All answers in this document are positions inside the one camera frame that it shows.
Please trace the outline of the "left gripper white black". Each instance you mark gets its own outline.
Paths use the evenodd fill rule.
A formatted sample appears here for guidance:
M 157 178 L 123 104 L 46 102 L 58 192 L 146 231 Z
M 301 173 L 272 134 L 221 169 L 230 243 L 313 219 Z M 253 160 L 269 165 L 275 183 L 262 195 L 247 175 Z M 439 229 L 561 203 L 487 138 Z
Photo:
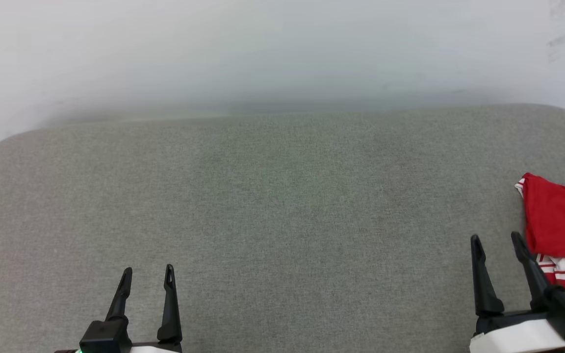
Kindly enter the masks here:
M 113 296 L 106 321 L 126 319 L 125 308 L 132 284 L 132 267 L 123 271 L 116 293 Z M 182 328 L 175 271 L 166 266 L 163 288 L 165 291 L 163 319 L 157 331 L 159 342 L 134 343 L 129 353 L 182 353 Z

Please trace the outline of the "red garment with white stripes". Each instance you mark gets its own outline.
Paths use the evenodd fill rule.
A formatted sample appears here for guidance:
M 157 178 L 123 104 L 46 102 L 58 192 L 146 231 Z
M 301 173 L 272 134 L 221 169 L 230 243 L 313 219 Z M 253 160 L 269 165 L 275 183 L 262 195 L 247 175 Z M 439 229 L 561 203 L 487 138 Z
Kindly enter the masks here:
M 565 186 L 524 174 L 515 188 L 524 201 L 528 248 L 549 282 L 565 288 Z

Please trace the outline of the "grey fabric sofa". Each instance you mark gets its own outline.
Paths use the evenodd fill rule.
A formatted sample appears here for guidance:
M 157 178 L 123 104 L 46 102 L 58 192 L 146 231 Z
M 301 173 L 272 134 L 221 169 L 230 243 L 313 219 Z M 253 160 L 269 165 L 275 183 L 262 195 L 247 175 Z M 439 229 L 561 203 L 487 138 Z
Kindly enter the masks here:
M 186 353 L 469 353 L 478 234 L 507 310 L 523 174 L 565 185 L 565 110 L 273 115 L 0 142 L 0 353 L 75 349 L 132 267 L 153 341 L 167 264 Z

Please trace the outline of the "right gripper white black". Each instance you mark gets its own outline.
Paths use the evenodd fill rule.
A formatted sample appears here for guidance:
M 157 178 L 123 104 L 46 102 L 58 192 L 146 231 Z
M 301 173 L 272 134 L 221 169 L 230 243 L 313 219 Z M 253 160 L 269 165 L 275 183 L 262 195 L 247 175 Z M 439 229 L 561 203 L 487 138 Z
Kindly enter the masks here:
M 513 231 L 511 240 L 531 293 L 531 310 L 547 310 L 549 280 L 524 237 Z M 469 353 L 565 353 L 565 340 L 549 324 L 546 313 L 530 310 L 504 313 L 504 303 L 496 296 L 485 265 L 484 247 L 477 234 L 471 236 L 470 248 L 478 319 L 469 342 Z

